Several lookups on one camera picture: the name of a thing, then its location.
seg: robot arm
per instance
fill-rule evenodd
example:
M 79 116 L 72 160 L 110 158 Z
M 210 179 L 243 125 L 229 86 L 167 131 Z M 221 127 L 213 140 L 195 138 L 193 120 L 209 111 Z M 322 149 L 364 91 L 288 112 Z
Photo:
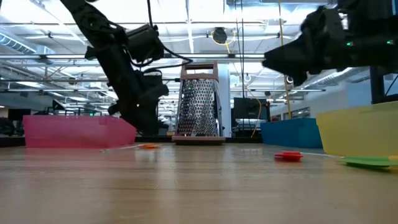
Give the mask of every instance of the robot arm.
M 347 67 L 398 67 L 398 20 L 389 0 L 340 0 L 320 6 L 301 25 L 302 34 L 264 54 L 263 66 L 301 85 L 307 73 Z
M 98 59 L 109 80 L 108 86 L 113 87 L 118 96 L 119 100 L 109 108 L 109 113 L 120 112 L 122 119 L 139 131 L 156 134 L 156 107 L 159 97 L 168 95 L 169 89 L 162 83 L 160 75 L 145 76 L 143 72 L 133 69 L 131 64 L 132 60 L 137 63 L 146 60 L 153 62 L 164 56 L 157 28 L 144 25 L 126 32 L 85 0 L 61 2 L 92 46 L 87 48 L 85 57 Z

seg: wooden tabletop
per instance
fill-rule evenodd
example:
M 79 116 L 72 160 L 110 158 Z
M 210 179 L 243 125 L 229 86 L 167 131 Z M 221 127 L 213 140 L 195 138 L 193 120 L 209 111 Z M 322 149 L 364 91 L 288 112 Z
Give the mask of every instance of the wooden tabletop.
M 398 223 L 397 172 L 279 150 L 0 149 L 0 223 Z

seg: pink bin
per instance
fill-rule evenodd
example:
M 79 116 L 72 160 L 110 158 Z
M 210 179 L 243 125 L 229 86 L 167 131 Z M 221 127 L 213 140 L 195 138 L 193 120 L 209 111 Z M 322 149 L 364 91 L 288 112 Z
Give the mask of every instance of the pink bin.
M 134 144 L 136 129 L 110 116 L 24 116 L 28 148 L 104 149 Z

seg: yellow bin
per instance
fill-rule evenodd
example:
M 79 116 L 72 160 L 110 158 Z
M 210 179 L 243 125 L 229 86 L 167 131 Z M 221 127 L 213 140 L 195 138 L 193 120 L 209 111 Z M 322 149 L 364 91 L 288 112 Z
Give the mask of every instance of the yellow bin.
M 323 150 L 336 156 L 398 156 L 398 101 L 317 116 Z

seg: blue bin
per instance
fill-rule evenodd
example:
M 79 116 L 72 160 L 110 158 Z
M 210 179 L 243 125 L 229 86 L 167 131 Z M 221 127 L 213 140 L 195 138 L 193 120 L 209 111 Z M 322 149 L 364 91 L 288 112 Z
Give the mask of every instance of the blue bin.
M 322 148 L 322 140 L 315 118 L 262 123 L 260 127 L 264 144 L 307 149 Z

